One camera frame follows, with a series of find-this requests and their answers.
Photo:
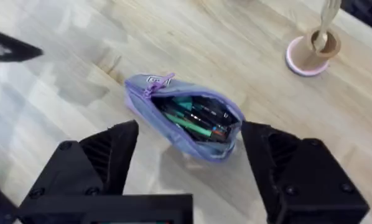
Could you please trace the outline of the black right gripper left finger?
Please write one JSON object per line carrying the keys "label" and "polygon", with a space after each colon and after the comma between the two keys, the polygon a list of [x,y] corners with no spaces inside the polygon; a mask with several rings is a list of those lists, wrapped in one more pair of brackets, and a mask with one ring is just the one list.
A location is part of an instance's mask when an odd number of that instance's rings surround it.
{"label": "black right gripper left finger", "polygon": [[80,141],[61,142],[28,197],[121,195],[138,134],[139,125],[130,120]]}

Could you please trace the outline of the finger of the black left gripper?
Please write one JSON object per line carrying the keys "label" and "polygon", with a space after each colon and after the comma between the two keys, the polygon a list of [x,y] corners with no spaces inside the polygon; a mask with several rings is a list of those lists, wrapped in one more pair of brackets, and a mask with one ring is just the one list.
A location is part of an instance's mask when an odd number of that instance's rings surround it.
{"label": "finger of the black left gripper", "polygon": [[0,62],[23,62],[43,54],[42,49],[0,32]]}

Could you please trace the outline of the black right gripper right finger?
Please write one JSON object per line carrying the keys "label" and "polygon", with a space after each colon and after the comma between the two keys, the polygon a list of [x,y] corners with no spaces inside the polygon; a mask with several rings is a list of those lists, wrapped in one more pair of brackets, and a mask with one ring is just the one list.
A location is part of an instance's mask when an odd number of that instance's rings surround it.
{"label": "black right gripper right finger", "polygon": [[267,124],[241,126],[268,223],[360,223],[370,206],[327,146]]}

